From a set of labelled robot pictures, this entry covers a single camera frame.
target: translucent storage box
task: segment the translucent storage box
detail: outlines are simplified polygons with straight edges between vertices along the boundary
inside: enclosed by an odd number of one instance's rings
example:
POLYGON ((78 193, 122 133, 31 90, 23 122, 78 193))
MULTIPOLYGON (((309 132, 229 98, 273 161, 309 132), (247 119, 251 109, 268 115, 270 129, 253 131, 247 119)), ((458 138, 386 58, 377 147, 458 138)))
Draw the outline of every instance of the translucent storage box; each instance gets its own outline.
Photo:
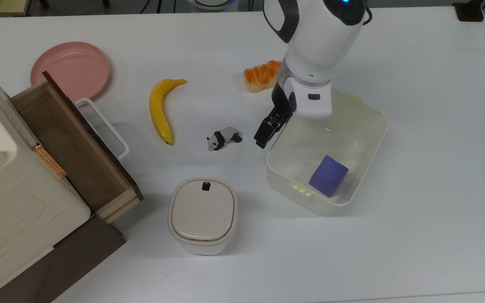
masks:
POLYGON ((267 155, 269 185, 318 215, 352 200, 388 125, 382 112, 338 90, 331 94, 331 118, 290 119, 267 155), (308 184, 325 155, 349 169, 331 198, 308 184))

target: pink plate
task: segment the pink plate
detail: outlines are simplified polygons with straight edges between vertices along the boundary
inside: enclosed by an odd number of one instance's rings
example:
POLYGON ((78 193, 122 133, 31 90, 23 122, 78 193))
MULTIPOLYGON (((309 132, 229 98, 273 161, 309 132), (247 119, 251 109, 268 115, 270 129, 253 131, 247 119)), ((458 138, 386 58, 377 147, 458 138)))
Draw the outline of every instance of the pink plate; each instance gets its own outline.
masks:
POLYGON ((109 78, 109 61, 96 46, 85 42, 67 42, 43 53, 31 69, 31 85, 43 81, 48 71, 61 90, 78 101, 97 96, 109 78))

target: copper hinge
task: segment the copper hinge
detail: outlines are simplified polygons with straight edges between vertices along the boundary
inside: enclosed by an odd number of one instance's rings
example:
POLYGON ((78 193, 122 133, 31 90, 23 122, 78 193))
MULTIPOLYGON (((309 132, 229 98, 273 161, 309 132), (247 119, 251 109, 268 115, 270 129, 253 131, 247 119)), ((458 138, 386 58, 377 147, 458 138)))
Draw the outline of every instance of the copper hinge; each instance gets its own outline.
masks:
POLYGON ((60 179, 68 176, 69 174, 57 163, 52 156, 44 149, 44 146, 42 144, 37 143, 37 145, 33 146, 33 151, 37 156, 44 162, 50 170, 52 170, 56 175, 59 176, 60 179))

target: bread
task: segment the bread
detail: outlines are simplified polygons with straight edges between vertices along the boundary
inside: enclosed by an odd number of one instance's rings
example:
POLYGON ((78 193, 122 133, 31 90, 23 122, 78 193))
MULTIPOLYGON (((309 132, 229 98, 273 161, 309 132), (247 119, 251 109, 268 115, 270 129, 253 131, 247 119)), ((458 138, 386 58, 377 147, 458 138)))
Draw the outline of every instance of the bread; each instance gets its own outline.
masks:
POLYGON ((244 70, 244 83, 252 93, 275 86, 281 62, 271 60, 265 64, 244 70))

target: white lidded container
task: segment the white lidded container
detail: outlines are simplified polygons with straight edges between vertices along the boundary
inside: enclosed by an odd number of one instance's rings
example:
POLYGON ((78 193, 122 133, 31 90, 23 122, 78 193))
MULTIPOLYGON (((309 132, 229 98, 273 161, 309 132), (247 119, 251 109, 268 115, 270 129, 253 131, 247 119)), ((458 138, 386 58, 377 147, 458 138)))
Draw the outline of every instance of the white lidded container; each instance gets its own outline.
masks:
POLYGON ((237 209, 235 191, 226 182, 188 179, 175 188, 171 197, 169 229, 187 251, 216 255, 235 231, 237 209))
POLYGON ((331 94, 331 118, 290 119, 267 155, 268 184, 318 215, 352 200, 388 125, 382 112, 338 90, 331 94), (325 155, 349 169, 330 198, 308 183, 325 155))

